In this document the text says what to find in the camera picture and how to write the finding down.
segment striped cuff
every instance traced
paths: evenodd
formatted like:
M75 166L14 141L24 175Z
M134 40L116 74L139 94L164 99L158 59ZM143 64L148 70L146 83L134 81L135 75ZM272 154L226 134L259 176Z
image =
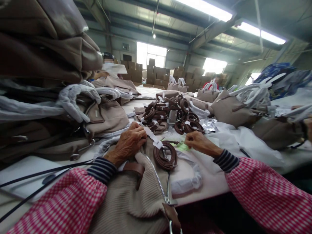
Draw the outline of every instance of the striped cuff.
M235 157L227 150L223 150L222 154L213 160L225 172L231 172L240 163L240 159Z
M111 177L116 173L117 168L105 158L98 157L93 165L87 169L87 173L95 179L107 184Z

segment person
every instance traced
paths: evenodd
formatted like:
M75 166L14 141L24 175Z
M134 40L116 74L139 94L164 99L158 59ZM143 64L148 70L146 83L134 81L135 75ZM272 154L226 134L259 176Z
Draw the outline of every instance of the person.
M312 121L306 124L312 140ZM105 198L107 183L146 138L143 127L133 122L114 150L97 158L87 170L70 170L8 233L87 233L92 216ZM225 172L231 192L266 232L312 233L311 195L264 163L237 158L197 131L186 135L185 144L214 158L213 162Z

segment light fixture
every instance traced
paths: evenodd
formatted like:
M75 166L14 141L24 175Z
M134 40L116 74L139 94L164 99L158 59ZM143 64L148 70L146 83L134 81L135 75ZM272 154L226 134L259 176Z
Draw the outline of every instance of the light fixture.
M250 24L247 24L245 22L242 22L240 26L238 26L239 29L241 30L244 30L245 32L248 32L248 33L251 33L253 35L256 35L256 36L259 36L260 37L260 30ZM263 39L266 39L268 41L271 41L275 44L278 44L278 45L282 45L284 44L286 41L277 37L277 36L274 36L270 33L267 33L263 30L261 30L261 36Z
M203 13L206 13L207 15L211 15L219 20L222 20L224 22L229 21L232 18L232 14L228 13L225 10L222 10L218 7L215 7L214 5L209 4L208 2L205 2L203 0L176 0L178 2L181 2L189 7L192 7L196 10L199 10Z

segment hand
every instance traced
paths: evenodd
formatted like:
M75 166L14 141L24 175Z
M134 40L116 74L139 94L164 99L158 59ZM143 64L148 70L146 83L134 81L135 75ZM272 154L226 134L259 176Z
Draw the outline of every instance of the hand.
M198 131L188 133L185 137L184 143L189 148L194 148L195 150L198 150L199 152L207 154L213 158L219 157L223 152L223 149L217 147Z
M120 135L116 148L108 152L104 158L118 168L124 161L134 156L146 141L147 134L144 128L132 122L129 129Z
M110 74L108 73L108 72L106 72L106 71L101 71L101 72L99 72L99 73L95 73L95 75L94 75L94 80L97 80L98 78L100 78L100 77L107 77L107 76L109 76Z

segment bright window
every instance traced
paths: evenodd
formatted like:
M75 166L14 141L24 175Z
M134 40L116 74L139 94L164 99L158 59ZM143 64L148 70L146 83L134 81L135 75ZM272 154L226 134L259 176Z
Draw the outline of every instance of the bright window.
M202 67L205 70L204 75L206 74L206 72L215 72L216 74L221 74L224 71L227 64L228 63L225 61L206 58L205 64Z
M147 68L147 65L151 59L155 59L156 67L165 67L165 61L167 56L167 49L155 45L149 45L142 42L136 44L136 62L143 64L143 69Z
M252 73L245 85L251 85L260 76L260 74L261 73Z

